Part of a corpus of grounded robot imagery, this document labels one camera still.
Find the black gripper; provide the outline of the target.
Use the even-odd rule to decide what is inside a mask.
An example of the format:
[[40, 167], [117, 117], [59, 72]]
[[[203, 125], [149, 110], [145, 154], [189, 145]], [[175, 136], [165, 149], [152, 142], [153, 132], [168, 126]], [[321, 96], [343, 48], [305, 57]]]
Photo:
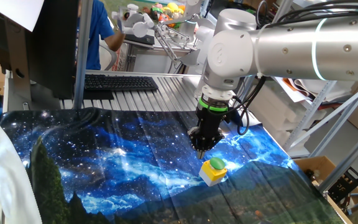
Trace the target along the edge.
[[224, 139], [223, 131], [219, 129], [219, 125], [225, 114], [225, 112], [211, 111], [207, 108], [196, 110], [198, 124], [189, 129], [187, 134], [198, 159], [204, 158], [205, 153]]

